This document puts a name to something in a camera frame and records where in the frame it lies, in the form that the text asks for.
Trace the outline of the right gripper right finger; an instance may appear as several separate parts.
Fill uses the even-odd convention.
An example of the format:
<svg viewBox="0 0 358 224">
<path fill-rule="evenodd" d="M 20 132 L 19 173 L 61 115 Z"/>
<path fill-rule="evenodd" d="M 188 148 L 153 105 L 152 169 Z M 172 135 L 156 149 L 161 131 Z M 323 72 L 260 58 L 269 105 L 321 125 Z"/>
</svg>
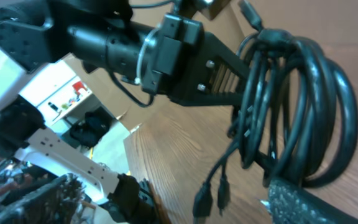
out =
<svg viewBox="0 0 358 224">
<path fill-rule="evenodd" d="M 268 187 L 268 210 L 273 223 L 358 223 L 356 217 L 280 178 Z"/>
</svg>

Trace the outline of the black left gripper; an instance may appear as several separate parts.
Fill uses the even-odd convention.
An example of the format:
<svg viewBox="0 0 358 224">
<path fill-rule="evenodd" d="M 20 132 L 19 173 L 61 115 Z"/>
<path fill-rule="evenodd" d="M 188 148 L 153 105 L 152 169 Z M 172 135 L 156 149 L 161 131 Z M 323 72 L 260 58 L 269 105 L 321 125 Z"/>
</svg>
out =
<svg viewBox="0 0 358 224">
<path fill-rule="evenodd" d="M 236 88 L 248 79 L 248 66 L 198 21 L 166 14 L 147 58 L 141 89 L 152 96 L 166 95 L 182 106 L 242 102 Z"/>
</svg>

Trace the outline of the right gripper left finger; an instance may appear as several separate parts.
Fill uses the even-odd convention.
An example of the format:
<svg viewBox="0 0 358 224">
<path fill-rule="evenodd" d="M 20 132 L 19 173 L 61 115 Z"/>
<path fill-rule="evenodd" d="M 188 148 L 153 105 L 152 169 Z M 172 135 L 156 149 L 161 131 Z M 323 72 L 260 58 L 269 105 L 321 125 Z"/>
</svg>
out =
<svg viewBox="0 0 358 224">
<path fill-rule="evenodd" d="M 83 195 L 78 177 L 65 174 L 0 207 L 0 224 L 71 223 Z"/>
</svg>

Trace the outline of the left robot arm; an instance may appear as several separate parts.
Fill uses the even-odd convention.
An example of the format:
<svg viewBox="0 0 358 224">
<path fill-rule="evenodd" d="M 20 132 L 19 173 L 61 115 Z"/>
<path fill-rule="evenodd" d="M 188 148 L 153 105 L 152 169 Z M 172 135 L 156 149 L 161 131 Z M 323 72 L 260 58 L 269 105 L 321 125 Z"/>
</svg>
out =
<svg viewBox="0 0 358 224">
<path fill-rule="evenodd" d="M 0 157 L 29 162 L 53 180 L 0 203 L 0 223 L 70 223 L 84 195 L 116 222 L 158 223 L 146 180 L 107 170 L 45 125 L 20 96 L 46 65 L 68 54 L 91 73 L 109 73 L 118 88 L 139 85 L 151 98 L 182 106 L 238 106 L 240 93 L 217 94 L 212 82 L 225 65 L 239 78 L 248 69 L 190 16 L 165 15 L 160 27 L 132 21 L 127 1 L 22 1 L 0 7 Z"/>
</svg>

